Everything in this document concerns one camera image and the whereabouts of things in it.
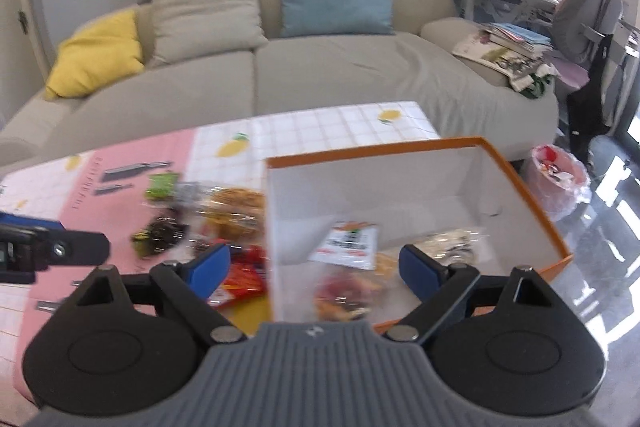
magazine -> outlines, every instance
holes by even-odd
[[[544,62],[542,57],[520,55],[492,42],[489,33],[480,31],[459,42],[451,52],[454,57],[466,58],[506,75],[510,82],[535,73]]]

screw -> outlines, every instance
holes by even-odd
[[[54,243],[53,253],[58,257],[64,257],[66,255],[65,246],[62,243]]]
[[[220,326],[211,331],[211,338],[219,344],[233,344],[242,339],[244,333],[235,326]]]
[[[413,342],[418,338],[419,333],[413,326],[401,324],[388,330],[386,336],[396,342]]]

beige sofa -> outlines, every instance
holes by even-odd
[[[145,71],[84,100],[38,93],[0,133],[0,176],[72,153],[182,128],[351,103],[415,100],[443,137],[482,135],[507,159],[551,142],[553,89],[527,100],[506,79],[449,54],[475,31],[452,0],[393,0],[394,36],[279,39],[281,0],[259,0],[269,43]],[[138,7],[145,62],[151,6]]]

open cardboard box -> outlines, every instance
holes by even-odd
[[[266,190],[276,321],[317,320],[314,292],[327,265],[307,259],[337,221],[379,225],[379,251],[399,251],[433,232],[482,227],[476,267],[485,275],[529,265],[551,280],[572,259],[511,165],[480,137],[272,158]],[[398,280],[368,320],[398,320],[418,304]]]

pink trash can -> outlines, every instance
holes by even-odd
[[[524,180],[552,221],[571,214],[578,203],[591,201],[591,181],[582,162],[555,145],[531,151]]]

